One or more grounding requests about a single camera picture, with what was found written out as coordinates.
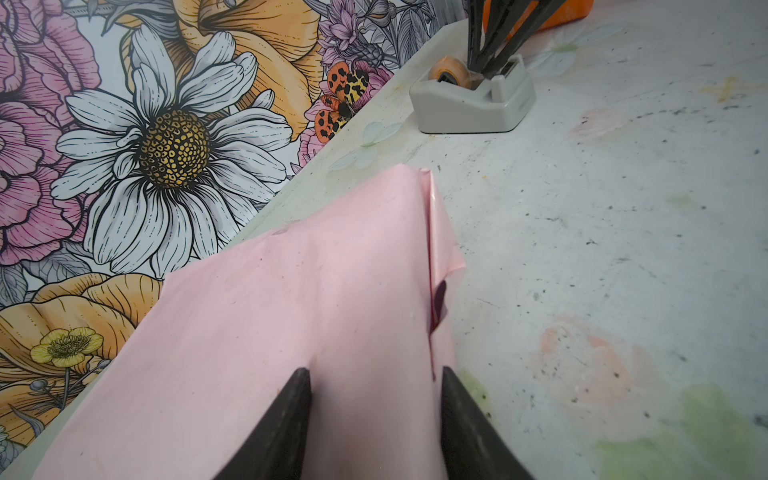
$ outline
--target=small yellow flower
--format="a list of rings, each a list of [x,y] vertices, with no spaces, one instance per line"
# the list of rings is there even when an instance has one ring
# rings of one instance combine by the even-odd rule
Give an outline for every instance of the small yellow flower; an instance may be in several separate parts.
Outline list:
[[[37,363],[53,363],[59,368],[75,366],[104,344],[104,337],[86,326],[76,329],[55,329],[29,351]]]

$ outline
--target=butterfly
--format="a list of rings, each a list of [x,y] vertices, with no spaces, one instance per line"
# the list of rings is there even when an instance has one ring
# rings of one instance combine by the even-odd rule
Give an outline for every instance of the butterfly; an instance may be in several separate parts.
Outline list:
[[[354,105],[368,89],[368,74],[349,68],[340,61],[328,71],[328,88],[332,94],[323,94],[320,101],[328,108],[315,115],[315,132],[320,143],[326,144],[356,113]]]

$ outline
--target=tape dispenser base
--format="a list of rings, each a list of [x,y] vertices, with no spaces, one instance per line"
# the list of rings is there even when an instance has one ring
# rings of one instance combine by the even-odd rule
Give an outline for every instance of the tape dispenser base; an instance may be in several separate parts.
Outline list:
[[[480,134],[517,127],[536,100],[520,55],[491,79],[478,79],[454,57],[442,58],[409,91],[425,134]]]

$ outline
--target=pink wrapped package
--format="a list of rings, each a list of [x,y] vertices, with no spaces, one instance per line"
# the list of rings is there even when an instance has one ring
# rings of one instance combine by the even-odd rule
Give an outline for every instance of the pink wrapped package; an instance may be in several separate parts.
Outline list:
[[[432,174],[399,165],[172,273],[34,479],[211,480],[299,367],[313,392],[302,478],[446,478],[439,382],[454,358],[432,295],[445,280],[450,298],[463,268]]]

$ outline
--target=green stain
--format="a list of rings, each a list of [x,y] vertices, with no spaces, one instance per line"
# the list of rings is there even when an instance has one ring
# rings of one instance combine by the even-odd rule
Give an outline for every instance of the green stain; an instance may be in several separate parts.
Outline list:
[[[458,371],[458,379],[462,381],[462,385],[467,389],[472,399],[475,400],[475,403],[482,410],[485,417],[488,420],[493,419],[491,397],[485,386],[480,383],[480,380],[476,379],[467,369]]]
[[[599,442],[600,480],[714,480],[670,432],[629,442]]]
[[[555,45],[552,48],[552,51],[575,51],[578,48],[578,45],[573,43],[567,43],[565,45]]]
[[[683,392],[683,430],[713,464],[731,478],[746,478],[752,466],[754,431],[714,384]]]

